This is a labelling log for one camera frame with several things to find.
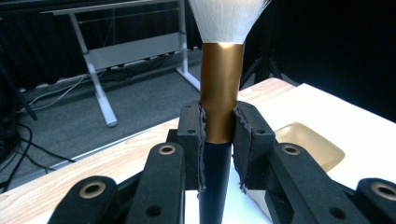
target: makeup brush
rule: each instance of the makeup brush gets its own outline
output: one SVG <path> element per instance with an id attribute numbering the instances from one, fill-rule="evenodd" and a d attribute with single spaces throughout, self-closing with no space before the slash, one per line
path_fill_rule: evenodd
<path id="1" fill-rule="evenodd" d="M 201 107 L 205 111 L 199 192 L 200 222 L 221 223 L 233 138 L 233 109 L 242 73 L 243 44 L 270 0 L 189 0 L 203 40 Z"/>

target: metal desk frame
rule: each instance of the metal desk frame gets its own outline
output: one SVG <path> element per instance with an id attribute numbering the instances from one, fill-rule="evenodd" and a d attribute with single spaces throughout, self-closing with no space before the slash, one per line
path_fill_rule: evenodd
<path id="1" fill-rule="evenodd" d="M 84 37 L 78 25 L 76 13 L 104 10 L 119 7 L 135 7 L 143 6 L 148 4 L 159 4 L 166 2 L 178 1 L 178 23 L 179 32 L 170 35 L 160 35 L 152 38 L 143 40 L 131 41 L 128 43 L 113 45 L 109 47 L 99 49 L 87 49 Z M 96 71 L 111 66 L 130 63 L 133 61 L 145 59 L 160 54 L 181 51 L 182 64 L 177 68 L 179 74 L 181 74 L 190 84 L 200 90 L 200 82 L 189 73 L 188 57 L 187 57 L 187 33 L 186 33 L 186 19 L 184 10 L 184 0 L 134 0 L 123 3 L 107 4 L 93 7 L 78 7 L 69 8 L 63 10 L 51 11 L 55 16 L 57 15 L 69 15 L 70 20 L 73 24 L 78 43 L 81 47 L 82 54 L 87 64 L 89 73 L 93 85 L 95 87 L 96 98 L 99 106 L 102 110 L 102 114 L 105 118 L 107 127 L 115 127 L 118 125 L 116 116 L 114 115 L 113 109 L 111 108 L 110 102 L 107 100 L 106 94 L 103 91 L 102 85 L 100 84 L 99 78 Z"/>

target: black brush handle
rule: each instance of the black brush handle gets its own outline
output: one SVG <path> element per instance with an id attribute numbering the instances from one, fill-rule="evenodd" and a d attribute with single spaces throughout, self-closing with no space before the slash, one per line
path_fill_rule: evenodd
<path id="1" fill-rule="evenodd" d="M 201 224 L 216 224 L 222 221 L 230 173 L 231 145 L 205 142 L 205 189 L 199 193 Z"/>

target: white brush bristles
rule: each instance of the white brush bristles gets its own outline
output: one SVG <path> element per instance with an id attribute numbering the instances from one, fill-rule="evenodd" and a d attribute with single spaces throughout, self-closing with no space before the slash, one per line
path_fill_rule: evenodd
<path id="1" fill-rule="evenodd" d="M 271 0 L 189 0 L 204 43 L 243 44 Z"/>

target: wooden table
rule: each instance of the wooden table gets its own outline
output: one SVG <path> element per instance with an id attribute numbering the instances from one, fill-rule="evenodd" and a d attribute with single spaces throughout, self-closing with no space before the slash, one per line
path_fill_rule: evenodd
<path id="1" fill-rule="evenodd" d="M 260 105 L 294 87 L 276 78 L 269 78 L 239 92 L 238 100 Z M 92 175 L 105 175 L 117 183 L 143 170 L 149 150 L 166 139 L 178 119 L 169 120 L 149 131 L 114 147 L 70 164 L 61 170 L 0 195 L 0 222 L 42 223 L 69 189 L 79 180 Z"/>

